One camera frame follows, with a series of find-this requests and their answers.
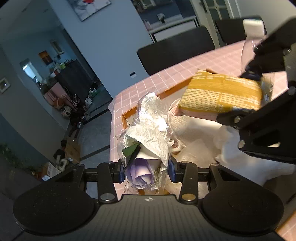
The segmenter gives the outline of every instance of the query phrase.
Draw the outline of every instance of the pink checkered tablecloth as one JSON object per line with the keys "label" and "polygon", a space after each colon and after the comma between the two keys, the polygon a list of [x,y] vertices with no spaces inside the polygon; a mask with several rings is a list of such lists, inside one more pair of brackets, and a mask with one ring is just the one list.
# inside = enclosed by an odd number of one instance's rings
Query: pink checkered tablecloth
{"label": "pink checkered tablecloth", "polygon": [[[120,92],[108,106],[112,113],[110,135],[110,161],[118,161],[117,139],[123,132],[121,115],[136,106],[152,88],[156,94],[192,77],[197,69],[211,69],[220,74],[238,76],[241,67],[241,55],[244,42],[231,44],[162,70]],[[274,96],[278,96],[287,89],[286,72],[275,74]]]}

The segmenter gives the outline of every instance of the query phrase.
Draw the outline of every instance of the dark cabinet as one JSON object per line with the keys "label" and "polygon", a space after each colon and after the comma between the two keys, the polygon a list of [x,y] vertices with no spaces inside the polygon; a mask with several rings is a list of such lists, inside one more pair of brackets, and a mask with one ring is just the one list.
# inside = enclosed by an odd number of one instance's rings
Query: dark cabinet
{"label": "dark cabinet", "polygon": [[71,95],[76,94],[82,102],[88,97],[92,80],[78,60],[70,63],[55,78],[63,87],[69,90]]}

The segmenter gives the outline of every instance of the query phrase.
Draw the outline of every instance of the doorframe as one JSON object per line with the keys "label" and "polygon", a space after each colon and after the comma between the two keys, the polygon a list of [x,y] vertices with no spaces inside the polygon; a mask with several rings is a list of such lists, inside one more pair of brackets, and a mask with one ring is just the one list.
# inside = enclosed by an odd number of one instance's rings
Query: doorframe
{"label": "doorframe", "polygon": [[205,26],[212,37],[215,48],[219,48],[219,39],[215,31],[215,25],[209,12],[205,12],[201,0],[190,0],[195,15],[198,19],[199,26]]}
{"label": "doorframe", "polygon": [[[204,11],[201,1],[202,0],[190,0],[191,5],[194,9],[195,15],[198,19],[199,25],[205,26],[208,29],[208,31],[213,39],[215,48],[219,48],[220,44],[219,44],[219,39],[217,36],[214,21],[211,17],[211,14],[209,12]],[[239,10],[237,0],[225,0],[225,4],[226,4],[226,8],[227,8],[230,18],[241,17],[241,13]]]}

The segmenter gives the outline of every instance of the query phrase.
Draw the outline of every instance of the cardboard box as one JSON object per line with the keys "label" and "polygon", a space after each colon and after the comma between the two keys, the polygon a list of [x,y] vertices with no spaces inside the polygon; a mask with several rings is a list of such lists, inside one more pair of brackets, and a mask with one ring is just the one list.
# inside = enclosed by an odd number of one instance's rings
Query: cardboard box
{"label": "cardboard box", "polygon": [[41,177],[44,177],[45,175],[47,175],[48,165],[49,165],[49,162],[45,163],[45,164],[42,166]]}
{"label": "cardboard box", "polygon": [[65,148],[65,157],[74,164],[80,162],[80,145],[71,137],[67,138],[67,145]]}
{"label": "cardboard box", "polygon": [[54,177],[55,175],[60,174],[61,171],[59,169],[57,169],[56,167],[54,167],[50,162],[48,164],[48,168],[47,168],[47,175],[49,177]]}

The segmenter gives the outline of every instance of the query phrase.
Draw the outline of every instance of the chair backrest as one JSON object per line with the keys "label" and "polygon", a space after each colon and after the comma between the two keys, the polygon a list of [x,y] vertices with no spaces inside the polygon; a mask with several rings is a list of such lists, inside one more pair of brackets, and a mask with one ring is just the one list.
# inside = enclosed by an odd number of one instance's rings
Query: chair backrest
{"label": "chair backrest", "polygon": [[206,27],[198,27],[137,51],[146,72],[153,75],[196,55],[215,49]]}
{"label": "chair backrest", "polygon": [[249,17],[243,17],[243,18],[233,18],[233,19],[224,19],[224,20],[215,21],[218,32],[224,43],[233,44],[238,41],[246,39],[246,35],[244,33],[244,24],[243,24],[243,21],[246,18],[262,20],[260,16],[256,15],[256,16],[249,16]]}

